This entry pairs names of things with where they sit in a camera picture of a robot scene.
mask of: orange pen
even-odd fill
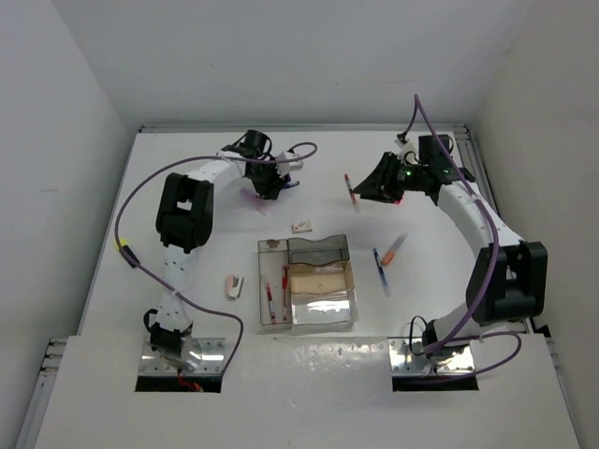
[[[383,265],[383,267],[386,267],[387,265],[389,265],[391,263],[391,261],[393,260],[393,257],[395,257],[395,253],[397,252],[397,250],[400,249],[400,246],[402,246],[402,243],[404,243],[407,238],[408,238],[407,233],[403,233],[399,237],[397,237],[397,239],[393,242],[393,244],[389,248],[389,251],[387,251],[385,253],[385,255],[383,256],[383,260],[381,260],[381,265]]]

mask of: blue pen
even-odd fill
[[[385,272],[383,271],[383,266],[381,265],[381,259],[378,256],[378,251],[376,248],[373,248],[374,253],[374,261],[376,262],[376,267],[378,268],[378,274],[381,277],[381,282],[384,287],[387,287],[387,278],[385,277]]]

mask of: red object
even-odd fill
[[[266,282],[266,295],[269,298],[270,322],[277,324],[277,317],[274,314],[274,302],[272,302],[272,292],[270,291],[270,283]]]
[[[189,388],[192,391],[201,391],[202,387],[199,386],[199,384],[196,384],[195,382],[191,383],[191,382],[187,382],[183,376],[181,375],[180,372],[177,373],[177,381],[179,382],[179,385],[181,386],[186,386],[187,388]]]

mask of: small white object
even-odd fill
[[[310,220],[305,220],[303,222],[293,223],[291,225],[291,230],[294,234],[300,234],[302,232],[312,232],[312,222]]]
[[[241,288],[243,287],[243,276],[235,276],[229,274],[226,276],[226,294],[231,299],[237,299],[241,295]]]

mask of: white wall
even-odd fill
[[[50,0],[0,6],[0,448],[76,332],[131,136]]]
[[[584,447],[599,447],[599,4],[537,0],[478,119],[503,217],[548,247],[544,319]]]
[[[127,123],[474,117],[532,0],[53,0]]]

